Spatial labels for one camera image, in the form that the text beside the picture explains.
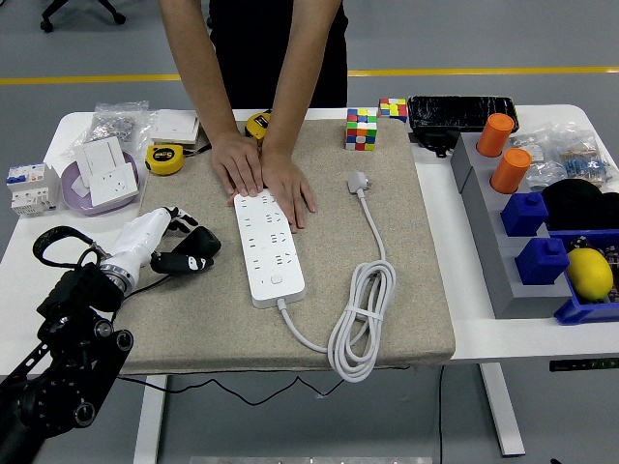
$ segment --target white power strip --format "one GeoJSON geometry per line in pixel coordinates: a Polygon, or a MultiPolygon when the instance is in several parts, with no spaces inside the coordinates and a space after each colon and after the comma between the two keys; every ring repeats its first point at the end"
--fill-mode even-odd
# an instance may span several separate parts
{"type": "Polygon", "coordinates": [[[285,214],[273,194],[264,189],[258,196],[234,198],[236,218],[250,281],[251,300],[258,308],[276,306],[306,295],[297,249],[285,214]]]}

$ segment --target hand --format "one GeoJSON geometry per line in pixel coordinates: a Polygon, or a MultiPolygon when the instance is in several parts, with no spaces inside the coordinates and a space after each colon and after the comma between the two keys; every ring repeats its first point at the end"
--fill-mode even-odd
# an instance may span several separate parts
{"type": "Polygon", "coordinates": [[[242,196],[256,196],[262,191],[262,167],[254,139],[230,132],[212,143],[211,163],[228,194],[238,191],[242,196]]]}
{"type": "Polygon", "coordinates": [[[290,230],[296,233],[306,226],[305,206],[316,212],[316,203],[301,169],[288,157],[262,152],[262,178],[290,223],[290,230]]]}

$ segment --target clear plastic bag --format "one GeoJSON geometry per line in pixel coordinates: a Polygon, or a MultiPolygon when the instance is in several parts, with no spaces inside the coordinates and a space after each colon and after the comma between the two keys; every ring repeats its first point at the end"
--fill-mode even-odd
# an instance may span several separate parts
{"type": "Polygon", "coordinates": [[[121,149],[133,158],[143,159],[157,112],[148,110],[147,101],[97,103],[90,127],[65,151],[63,158],[74,159],[79,145],[109,137],[118,137],[121,149]]]}
{"type": "Polygon", "coordinates": [[[531,133],[515,135],[510,138],[510,144],[526,150],[533,159],[525,175],[531,190],[540,191],[567,179],[568,172],[552,141],[550,125],[531,133]]]}
{"type": "Polygon", "coordinates": [[[593,131],[568,124],[559,128],[557,135],[557,150],[568,178],[584,179],[601,188],[606,181],[606,169],[593,131]]]}
{"type": "Polygon", "coordinates": [[[531,133],[511,137],[512,146],[533,158],[526,179],[532,190],[541,190],[562,179],[584,179],[601,188],[606,170],[595,134],[575,123],[550,123],[531,133]]]}

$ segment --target wall socket panel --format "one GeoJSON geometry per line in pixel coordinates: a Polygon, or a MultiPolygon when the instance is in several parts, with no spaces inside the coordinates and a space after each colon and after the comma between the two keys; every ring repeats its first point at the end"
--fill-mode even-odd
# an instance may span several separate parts
{"type": "Polygon", "coordinates": [[[197,141],[200,123],[193,110],[160,109],[151,131],[154,143],[193,145],[197,141]]]}
{"type": "Polygon", "coordinates": [[[95,206],[108,205],[139,193],[129,162],[90,178],[90,198],[95,206]]]}
{"type": "Polygon", "coordinates": [[[75,149],[75,160],[85,187],[90,187],[90,179],[125,164],[123,150],[118,137],[108,137],[84,143],[75,149]]]}
{"type": "Polygon", "coordinates": [[[236,195],[234,208],[253,305],[262,309],[276,306],[280,298],[302,300],[306,283],[297,249],[273,194],[266,188],[255,197],[236,195]]]}

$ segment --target blue container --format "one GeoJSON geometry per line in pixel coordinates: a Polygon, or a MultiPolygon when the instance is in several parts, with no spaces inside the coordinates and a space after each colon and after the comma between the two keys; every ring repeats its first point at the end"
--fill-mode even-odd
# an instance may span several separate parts
{"type": "MultiPolygon", "coordinates": [[[[581,236],[586,237],[595,248],[606,249],[613,245],[619,246],[619,229],[554,230],[549,231],[549,233],[550,237],[561,239],[565,247],[568,247],[572,240],[581,236]]],[[[619,303],[582,302],[576,295],[569,278],[568,285],[570,285],[572,291],[572,298],[554,313],[554,317],[560,324],[573,326],[586,322],[619,321],[619,303]]]]}

